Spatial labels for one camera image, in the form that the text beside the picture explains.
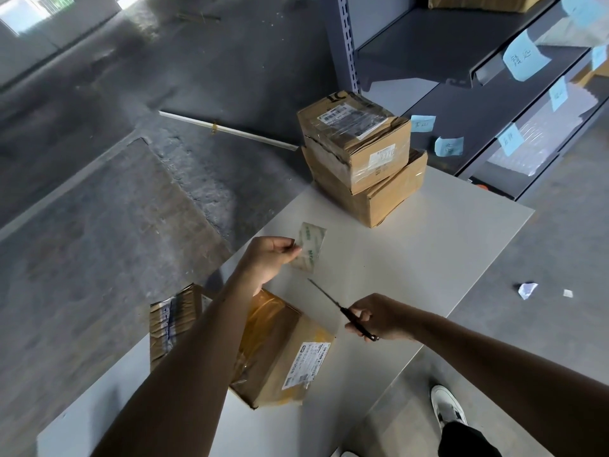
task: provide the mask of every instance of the handwritten sticky note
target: handwritten sticky note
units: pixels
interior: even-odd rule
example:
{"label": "handwritten sticky note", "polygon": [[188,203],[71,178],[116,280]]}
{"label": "handwritten sticky note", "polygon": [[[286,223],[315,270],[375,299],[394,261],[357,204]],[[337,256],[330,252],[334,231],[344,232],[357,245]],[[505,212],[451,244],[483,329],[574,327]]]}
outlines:
{"label": "handwritten sticky note", "polygon": [[601,67],[607,60],[607,45],[592,48],[592,70]]}
{"label": "handwritten sticky note", "polygon": [[556,112],[560,106],[562,106],[567,99],[569,99],[569,93],[567,92],[567,81],[565,76],[561,76],[558,81],[550,88],[550,101],[552,102],[552,111]]}
{"label": "handwritten sticky note", "polygon": [[438,157],[450,157],[451,155],[461,155],[463,153],[464,137],[453,139],[443,139],[439,137],[435,140],[435,154]]}
{"label": "handwritten sticky note", "polygon": [[433,115],[413,115],[410,117],[413,133],[429,133],[434,129],[435,116]]}
{"label": "handwritten sticky note", "polygon": [[511,124],[500,133],[499,136],[497,136],[497,140],[503,148],[503,152],[505,152],[508,157],[524,144],[524,138],[515,123]]}
{"label": "handwritten sticky note", "polygon": [[606,7],[597,0],[560,0],[565,13],[577,27],[585,29],[606,14]]}
{"label": "handwritten sticky note", "polygon": [[517,81],[524,82],[547,66],[550,58],[541,54],[525,30],[507,47],[503,61],[512,76]]}

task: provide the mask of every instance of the hand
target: hand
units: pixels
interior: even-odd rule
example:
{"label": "hand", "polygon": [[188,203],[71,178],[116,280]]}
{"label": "hand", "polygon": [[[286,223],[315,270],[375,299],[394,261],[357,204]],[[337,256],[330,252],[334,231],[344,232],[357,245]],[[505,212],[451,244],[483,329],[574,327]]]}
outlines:
{"label": "hand", "polygon": [[302,247],[287,237],[255,237],[241,257],[237,270],[255,280],[256,295],[281,267],[298,256]]}
{"label": "hand", "polygon": [[[381,294],[368,295],[352,304],[349,310],[359,317],[359,322],[371,334],[387,340],[414,339],[407,326],[421,312]],[[351,322],[345,328],[362,336]]]}

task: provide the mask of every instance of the white table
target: white table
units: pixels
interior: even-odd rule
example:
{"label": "white table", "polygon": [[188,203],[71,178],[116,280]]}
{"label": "white table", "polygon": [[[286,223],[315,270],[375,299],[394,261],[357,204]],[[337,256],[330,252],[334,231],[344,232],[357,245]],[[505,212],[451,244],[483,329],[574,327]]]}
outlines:
{"label": "white table", "polygon": [[[382,292],[447,316],[531,214],[529,208],[429,168],[422,189],[373,230],[311,186],[258,235],[295,236],[303,221],[324,227],[328,231],[314,278],[343,305]],[[224,279],[245,247],[221,267]],[[365,344],[347,334],[345,317],[306,277],[285,267],[266,286],[337,337],[302,407],[284,405],[252,411],[228,394],[212,456],[329,456],[420,348],[412,341]],[[72,426],[72,420],[87,420],[82,416],[86,409],[82,404],[74,414],[69,414],[74,405],[69,407],[65,417],[58,417],[40,434],[41,457],[87,455],[47,446],[58,442],[51,437]]]}

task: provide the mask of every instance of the white sneaker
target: white sneaker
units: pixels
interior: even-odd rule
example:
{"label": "white sneaker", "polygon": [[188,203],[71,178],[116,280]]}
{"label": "white sneaker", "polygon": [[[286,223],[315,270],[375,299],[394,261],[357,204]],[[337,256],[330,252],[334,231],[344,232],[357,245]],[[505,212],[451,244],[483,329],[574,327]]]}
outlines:
{"label": "white sneaker", "polygon": [[434,408],[434,414],[440,424],[440,431],[449,422],[459,422],[467,425],[465,413],[459,401],[453,396],[453,393],[448,391],[448,388],[442,385],[434,386],[429,392],[431,399],[431,407]]}

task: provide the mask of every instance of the wall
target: wall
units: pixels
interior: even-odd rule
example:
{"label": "wall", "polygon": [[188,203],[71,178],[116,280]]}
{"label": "wall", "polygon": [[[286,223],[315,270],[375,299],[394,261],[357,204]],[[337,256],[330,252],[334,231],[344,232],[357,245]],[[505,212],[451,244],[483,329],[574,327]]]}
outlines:
{"label": "wall", "polygon": [[0,22],[0,87],[120,10],[115,0],[74,0],[72,6],[20,36]]}

